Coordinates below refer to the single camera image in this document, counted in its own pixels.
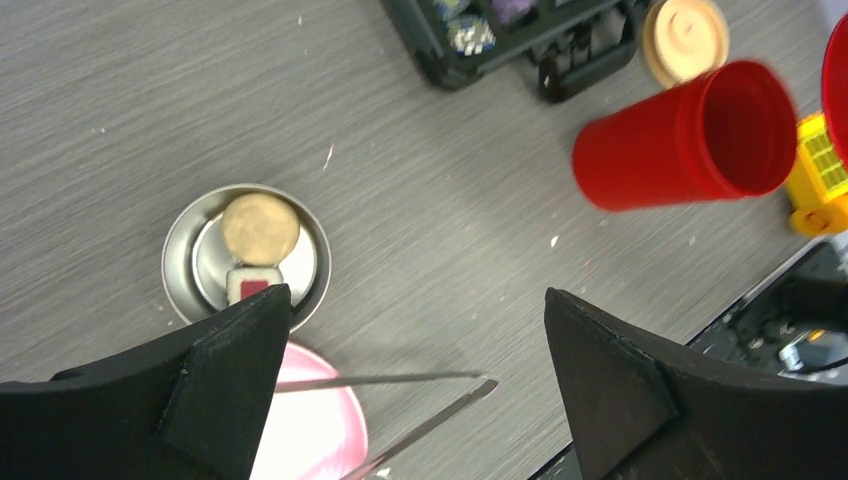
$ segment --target red object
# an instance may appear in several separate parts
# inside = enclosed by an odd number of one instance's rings
[[[830,141],[848,159],[848,15],[836,24],[824,54],[822,107]]]
[[[609,211],[761,196],[792,170],[796,121],[768,67],[732,62],[591,122],[574,176]]]
[[[241,299],[256,295],[271,284],[267,280],[245,280],[241,282]]]

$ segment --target case handle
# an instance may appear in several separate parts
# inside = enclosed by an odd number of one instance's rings
[[[539,63],[539,91],[552,103],[564,102],[592,85],[624,68],[636,55],[636,39],[644,14],[640,4],[631,6],[627,0],[619,2],[616,8],[624,17],[621,40],[618,44],[598,56],[592,55],[592,24],[583,23],[573,30],[574,41],[570,44],[571,67],[561,71],[557,63],[558,53],[549,52]],[[574,54],[584,50],[588,58],[577,67],[573,67]]]

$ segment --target beige lid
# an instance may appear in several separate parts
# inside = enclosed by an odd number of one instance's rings
[[[236,260],[255,267],[283,261],[300,237],[297,212],[285,201],[265,193],[233,200],[221,218],[224,243]]]
[[[666,0],[648,12],[642,47],[648,68],[670,88],[722,66],[730,33],[710,0]]]

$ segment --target debris speck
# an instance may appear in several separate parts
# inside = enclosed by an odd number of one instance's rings
[[[330,159],[333,158],[333,149],[336,148],[335,143],[330,144],[330,151],[327,152],[327,160],[324,162],[324,170],[327,170],[327,167],[330,166]]]
[[[385,480],[392,480],[392,469],[391,468],[383,468],[381,470],[377,470],[374,476],[383,478]]]

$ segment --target metal rod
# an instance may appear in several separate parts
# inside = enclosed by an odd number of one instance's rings
[[[488,378],[482,372],[442,372],[417,373],[409,375],[369,375],[358,377],[335,377],[320,380],[301,380],[297,382],[280,382],[274,388],[274,393],[305,392],[308,390],[326,390],[328,388],[359,387],[362,385],[381,385],[392,383],[432,382],[452,378]]]
[[[378,385],[378,384],[394,384],[394,383],[417,383],[417,382],[432,382],[437,380],[448,379],[484,379],[482,385],[466,393],[462,397],[456,399],[443,408],[439,413],[425,420],[417,427],[410,430],[406,435],[399,438],[393,444],[389,445],[383,451],[374,456],[373,459],[366,461],[362,465],[351,470],[347,475],[340,480],[361,480],[366,475],[379,468],[387,461],[394,458],[400,452],[406,450],[410,445],[420,440],[436,429],[439,425],[453,418],[456,414],[465,410],[467,407],[488,397],[495,389],[498,388],[499,382],[482,372],[443,372],[443,373],[422,373],[410,375],[382,375],[382,376],[365,376],[365,377],[336,377],[325,380],[305,380],[298,382],[278,383],[274,389],[274,393],[292,393],[303,392],[308,390],[323,390],[328,388],[344,388],[360,385]]]

